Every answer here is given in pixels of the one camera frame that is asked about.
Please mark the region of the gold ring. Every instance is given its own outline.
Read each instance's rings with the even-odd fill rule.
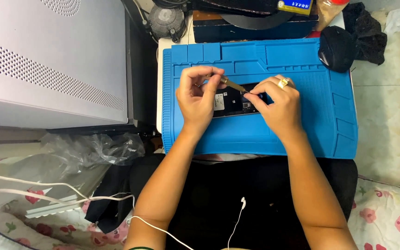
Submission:
[[[286,85],[288,85],[289,83],[289,79],[281,79],[281,81],[279,82],[279,84],[277,86],[279,86],[279,88],[284,88]]]

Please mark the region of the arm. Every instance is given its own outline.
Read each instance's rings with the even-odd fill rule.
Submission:
[[[203,84],[203,76],[209,73],[216,75],[211,77],[207,84]],[[175,93],[184,118],[183,128],[168,155],[141,191],[134,216],[139,216],[160,229],[168,230],[183,191],[194,149],[213,117],[214,97],[217,87],[223,87],[220,84],[223,74],[224,70],[214,67],[198,66],[183,70],[180,87]],[[125,250],[134,247],[163,250],[165,242],[164,232],[133,218]]]
[[[341,206],[302,128],[299,92],[291,80],[284,88],[278,87],[284,78],[270,77],[245,97],[260,111],[286,149],[294,208],[310,247],[357,249]],[[269,94],[275,104],[266,105],[259,99],[257,94],[263,92]]]

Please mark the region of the hand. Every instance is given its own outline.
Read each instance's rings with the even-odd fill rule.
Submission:
[[[181,72],[180,87],[175,91],[183,115],[183,131],[199,140],[208,128],[214,114],[217,88],[225,88],[220,82],[223,69],[209,66],[186,68]]]
[[[262,114],[266,124],[285,144],[286,141],[303,135],[300,119],[300,95],[294,82],[289,79],[288,85],[279,88],[278,84],[285,77],[277,75],[263,80],[256,85],[250,94],[245,94],[256,109]],[[267,105],[258,97],[258,94],[266,92],[274,101]]]

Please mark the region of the white desk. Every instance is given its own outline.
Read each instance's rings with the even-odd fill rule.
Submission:
[[[161,133],[161,109],[162,109],[162,85],[163,85],[163,50],[165,48],[170,48],[172,45],[180,44],[194,44],[194,29],[192,27],[192,16],[187,19],[188,31],[185,36],[180,39],[180,42],[173,43],[170,38],[160,38],[158,40],[158,82],[157,82],[157,130]],[[344,17],[340,13],[331,22],[330,26],[339,26],[345,28]]]

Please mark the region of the phone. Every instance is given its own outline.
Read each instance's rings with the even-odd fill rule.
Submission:
[[[247,90],[251,90],[257,84],[258,82],[242,84],[242,86]],[[243,97],[243,94],[241,91],[229,86],[224,89],[218,89],[214,99],[213,118],[259,113],[254,105]],[[259,97],[265,103],[268,102],[266,93],[260,93]]]

